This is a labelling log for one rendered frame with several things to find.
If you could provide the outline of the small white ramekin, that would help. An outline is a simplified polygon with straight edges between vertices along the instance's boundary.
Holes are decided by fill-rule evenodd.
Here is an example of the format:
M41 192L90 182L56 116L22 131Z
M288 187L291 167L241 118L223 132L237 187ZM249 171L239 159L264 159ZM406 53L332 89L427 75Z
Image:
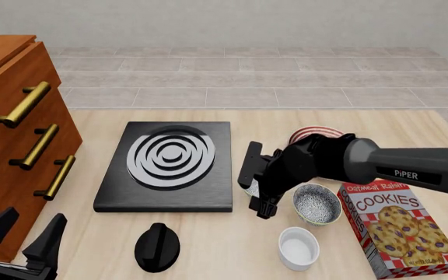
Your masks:
M291 227L283 230L278 238L280 261L293 271L308 270L320 256L316 237L308 230Z

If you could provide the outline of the patterned black white bowl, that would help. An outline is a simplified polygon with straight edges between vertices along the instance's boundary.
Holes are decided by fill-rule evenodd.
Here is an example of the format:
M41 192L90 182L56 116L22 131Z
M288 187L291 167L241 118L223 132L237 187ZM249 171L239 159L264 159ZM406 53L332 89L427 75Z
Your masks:
M337 195L320 184L299 186L292 201L299 218L312 226L328 226L341 215L341 202Z
M247 189L244 189L244 192L247 193L247 195L249 195L250 197L259 198L260 192L259 192L258 182L255 179L253 179L251 181L250 186Z

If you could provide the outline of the flat black stove plate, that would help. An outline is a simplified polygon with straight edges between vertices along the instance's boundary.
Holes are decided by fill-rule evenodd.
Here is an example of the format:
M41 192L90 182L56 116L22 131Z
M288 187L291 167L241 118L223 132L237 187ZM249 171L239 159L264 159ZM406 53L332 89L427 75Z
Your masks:
M95 212L231 212L231 125L130 121Z

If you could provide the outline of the round black stove knob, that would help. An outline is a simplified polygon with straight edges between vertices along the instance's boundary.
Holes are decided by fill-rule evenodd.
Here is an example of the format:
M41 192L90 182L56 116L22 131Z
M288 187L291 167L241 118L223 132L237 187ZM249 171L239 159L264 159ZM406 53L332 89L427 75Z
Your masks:
M153 223L135 244L138 266L150 273L163 272L176 262L180 253L178 235L164 223Z

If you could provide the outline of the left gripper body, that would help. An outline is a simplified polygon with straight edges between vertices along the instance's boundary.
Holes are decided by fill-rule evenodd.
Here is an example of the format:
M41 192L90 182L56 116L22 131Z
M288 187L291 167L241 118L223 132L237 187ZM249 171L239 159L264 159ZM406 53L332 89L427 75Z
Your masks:
M0 280L55 280L57 269L57 256L43 261L28 258L25 266L0 262Z

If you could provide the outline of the plate with red rings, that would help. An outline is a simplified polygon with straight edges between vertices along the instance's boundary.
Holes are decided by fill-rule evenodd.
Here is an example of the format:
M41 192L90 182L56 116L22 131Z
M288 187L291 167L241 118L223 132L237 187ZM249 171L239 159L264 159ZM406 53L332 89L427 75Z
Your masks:
M299 128L295 130L289 137L288 144L293 144L294 142L299 141L300 139L303 139L309 135L323 135L325 137L330 138L338 138L341 137L344 132L337 130L335 128L329 128L325 126L307 126L304 128Z

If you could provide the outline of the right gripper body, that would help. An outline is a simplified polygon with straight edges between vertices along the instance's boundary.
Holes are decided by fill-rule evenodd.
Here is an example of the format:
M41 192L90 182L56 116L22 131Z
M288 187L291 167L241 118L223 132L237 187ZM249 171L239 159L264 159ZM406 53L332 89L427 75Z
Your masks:
M261 219L269 219L277 213L278 203L282 196L272 196L265 198L257 198L252 196L250 198L249 209L255 211L257 216Z

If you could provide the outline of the red cookies box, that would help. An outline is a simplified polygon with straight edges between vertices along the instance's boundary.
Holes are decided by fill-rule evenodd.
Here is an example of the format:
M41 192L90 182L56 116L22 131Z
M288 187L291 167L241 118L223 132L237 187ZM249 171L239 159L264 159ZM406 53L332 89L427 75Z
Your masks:
M407 184L344 183L338 198L377 279L448 274L448 238Z

